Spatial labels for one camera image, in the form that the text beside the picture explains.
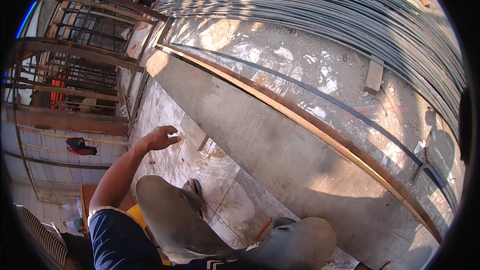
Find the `flip-flop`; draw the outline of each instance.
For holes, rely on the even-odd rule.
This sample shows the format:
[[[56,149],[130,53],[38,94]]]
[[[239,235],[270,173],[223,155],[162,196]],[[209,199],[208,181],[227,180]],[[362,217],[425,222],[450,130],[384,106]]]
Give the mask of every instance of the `flip-flop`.
[[[202,203],[203,206],[205,206],[205,202],[204,202],[204,198],[202,196],[202,187],[200,185],[200,182],[195,179],[195,178],[189,178],[184,184],[183,184],[183,187],[182,189],[184,190],[188,190],[188,191],[191,191],[195,194],[198,195],[198,197],[200,198],[200,201]],[[199,208],[198,209],[198,213],[200,213],[200,217],[203,219],[204,218],[204,215],[203,215],[203,212],[202,212],[202,209]]]

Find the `striped cloth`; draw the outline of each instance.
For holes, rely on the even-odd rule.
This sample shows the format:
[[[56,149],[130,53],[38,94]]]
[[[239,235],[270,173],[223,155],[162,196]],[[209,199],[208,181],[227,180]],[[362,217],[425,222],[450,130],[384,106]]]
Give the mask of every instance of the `striped cloth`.
[[[45,248],[58,264],[65,266],[67,249],[48,231],[40,220],[23,205],[15,204],[25,228]]]

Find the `steel rebar bundle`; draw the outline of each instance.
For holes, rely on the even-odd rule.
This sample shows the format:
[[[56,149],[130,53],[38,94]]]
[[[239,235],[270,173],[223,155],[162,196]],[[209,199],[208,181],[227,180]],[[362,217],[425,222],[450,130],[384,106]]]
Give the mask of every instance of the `steel rebar bundle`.
[[[460,53],[406,0],[161,0],[169,17],[258,21],[344,45],[401,76],[445,119],[458,140]]]

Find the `yellow object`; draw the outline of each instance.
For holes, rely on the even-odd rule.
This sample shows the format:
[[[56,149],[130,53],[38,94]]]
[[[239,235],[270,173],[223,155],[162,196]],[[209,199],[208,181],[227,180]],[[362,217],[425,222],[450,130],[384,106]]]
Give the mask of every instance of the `yellow object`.
[[[147,222],[145,222],[142,212],[140,211],[140,207],[138,206],[138,203],[130,207],[127,213],[129,213],[133,218],[135,218],[135,220],[138,221],[138,223],[140,223],[142,228],[147,227]]]

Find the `concrete floor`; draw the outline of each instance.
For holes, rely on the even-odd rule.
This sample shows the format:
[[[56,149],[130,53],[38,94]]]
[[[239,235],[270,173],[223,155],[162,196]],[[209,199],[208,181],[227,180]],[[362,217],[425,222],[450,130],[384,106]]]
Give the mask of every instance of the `concrete floor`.
[[[431,15],[452,42],[457,44],[447,18],[436,0],[429,0],[430,8],[423,7],[419,0],[408,1]],[[140,40],[141,44],[148,29],[136,31],[132,40]],[[343,46],[302,31],[248,21],[178,19],[168,38],[170,42],[219,51],[258,63],[316,87],[351,107],[381,104],[388,109],[390,106],[384,94],[365,96],[362,90],[368,59],[357,57]],[[147,44],[149,48],[152,45],[152,41]],[[346,120],[341,108],[267,73],[200,51],[183,49],[261,83],[328,123],[394,174],[419,200],[442,235],[446,233],[453,213],[440,191],[425,174],[413,185],[411,178],[417,170],[413,161],[375,129],[356,118]],[[123,71],[119,79],[123,91],[126,90],[129,79],[130,74]],[[130,102],[134,101],[139,81],[140,75],[137,74],[131,88]],[[420,152],[419,159],[424,162],[428,160],[442,171],[459,200],[464,165],[459,160],[459,148],[450,129],[441,117],[431,110],[429,104],[403,80],[384,70],[383,81],[384,87],[391,88],[395,99],[402,106],[407,123],[400,125],[395,114],[379,114],[371,119],[391,132],[411,151],[419,141],[430,136],[430,143]],[[158,83],[150,79],[142,95],[139,115],[130,141],[135,143],[157,125],[177,127],[184,140],[168,150],[152,152],[151,157],[146,156],[132,183],[133,190],[136,181],[143,175],[160,175],[179,187],[187,177],[199,179],[207,202],[205,214],[209,224],[234,248],[252,244],[255,235],[270,217],[283,215],[297,219],[297,216],[263,189],[212,139],[208,139],[202,151],[197,151],[199,136],[205,133]],[[337,248],[327,267],[353,269],[356,263],[354,258]]]

